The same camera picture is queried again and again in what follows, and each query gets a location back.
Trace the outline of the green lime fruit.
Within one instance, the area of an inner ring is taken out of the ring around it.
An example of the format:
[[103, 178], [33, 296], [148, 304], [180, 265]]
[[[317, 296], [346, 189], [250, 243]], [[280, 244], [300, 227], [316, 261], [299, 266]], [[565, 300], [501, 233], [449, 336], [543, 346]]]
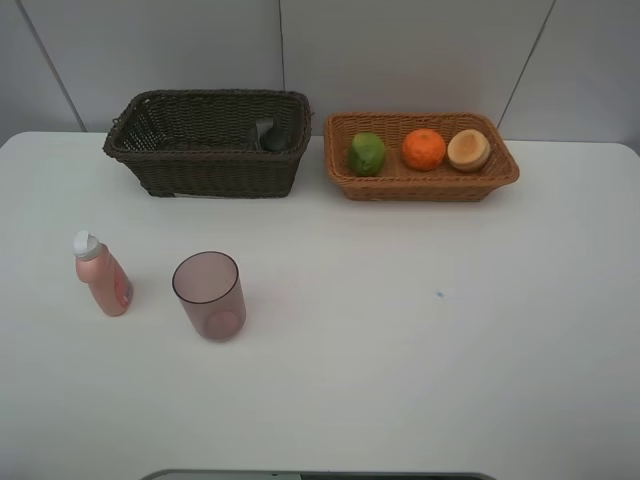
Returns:
[[382, 139], [371, 132], [357, 133], [348, 150], [348, 166], [358, 176], [376, 176], [386, 158]]

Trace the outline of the dark grey pump bottle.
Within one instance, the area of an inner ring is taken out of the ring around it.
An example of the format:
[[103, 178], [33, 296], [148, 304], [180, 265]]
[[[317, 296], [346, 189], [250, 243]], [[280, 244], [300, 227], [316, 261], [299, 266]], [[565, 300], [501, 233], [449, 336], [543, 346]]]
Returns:
[[277, 118], [259, 119], [255, 123], [257, 146], [262, 151], [281, 152], [287, 149], [289, 135]]

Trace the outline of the orange mandarin fruit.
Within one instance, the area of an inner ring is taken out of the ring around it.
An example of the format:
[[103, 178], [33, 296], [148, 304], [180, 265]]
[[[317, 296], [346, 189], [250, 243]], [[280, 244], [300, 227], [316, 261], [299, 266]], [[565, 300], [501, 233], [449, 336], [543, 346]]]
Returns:
[[406, 135], [402, 158], [411, 169], [430, 171], [439, 167], [446, 154], [443, 137], [432, 129], [417, 129]]

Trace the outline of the red orange peach fruit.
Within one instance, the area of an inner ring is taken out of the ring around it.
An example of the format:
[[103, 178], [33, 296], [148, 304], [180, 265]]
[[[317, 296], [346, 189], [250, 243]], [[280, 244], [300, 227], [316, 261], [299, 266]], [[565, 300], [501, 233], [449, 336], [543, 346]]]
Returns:
[[480, 170], [488, 161], [490, 152], [488, 139], [475, 129], [457, 133], [447, 146], [449, 163], [454, 169], [462, 172]]

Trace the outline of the pink bottle white cap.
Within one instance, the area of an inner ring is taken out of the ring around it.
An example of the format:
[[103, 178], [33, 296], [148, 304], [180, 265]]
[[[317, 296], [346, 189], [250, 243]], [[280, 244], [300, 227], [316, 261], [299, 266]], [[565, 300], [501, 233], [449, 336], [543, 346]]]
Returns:
[[133, 299], [133, 286], [108, 246], [88, 231], [73, 239], [75, 269], [101, 310], [110, 317], [124, 314]]

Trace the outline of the orange wicker basket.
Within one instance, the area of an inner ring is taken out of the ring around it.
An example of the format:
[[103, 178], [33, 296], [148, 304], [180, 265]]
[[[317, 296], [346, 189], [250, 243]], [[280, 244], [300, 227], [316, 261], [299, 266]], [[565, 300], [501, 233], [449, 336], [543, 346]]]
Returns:
[[[419, 128], [437, 131], [445, 141], [466, 129], [488, 140], [487, 163], [477, 172], [461, 172], [447, 160], [430, 171], [409, 168], [402, 158], [407, 134]], [[378, 135], [385, 162], [375, 176], [358, 176], [348, 165], [352, 138], [361, 132]], [[331, 180], [351, 200], [470, 202], [512, 184], [520, 171], [494, 124], [475, 113], [349, 112], [330, 115], [324, 127], [324, 156]]]

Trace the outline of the translucent purple plastic cup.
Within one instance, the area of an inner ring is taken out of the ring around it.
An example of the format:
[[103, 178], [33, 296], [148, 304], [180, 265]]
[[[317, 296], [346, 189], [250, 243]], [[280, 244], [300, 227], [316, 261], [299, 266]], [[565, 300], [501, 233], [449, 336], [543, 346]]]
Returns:
[[171, 284], [201, 337], [223, 342], [243, 328], [246, 307], [239, 268], [229, 255], [217, 251], [191, 255], [178, 265]]

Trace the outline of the dark brown wicker basket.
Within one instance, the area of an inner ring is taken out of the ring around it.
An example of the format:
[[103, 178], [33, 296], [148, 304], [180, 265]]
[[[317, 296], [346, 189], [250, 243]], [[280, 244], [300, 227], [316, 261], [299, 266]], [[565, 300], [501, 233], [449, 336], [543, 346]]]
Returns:
[[[255, 123], [277, 118], [287, 149], [262, 151]], [[307, 97], [260, 89], [151, 90], [115, 119], [104, 153], [154, 197], [282, 198], [311, 137]]]

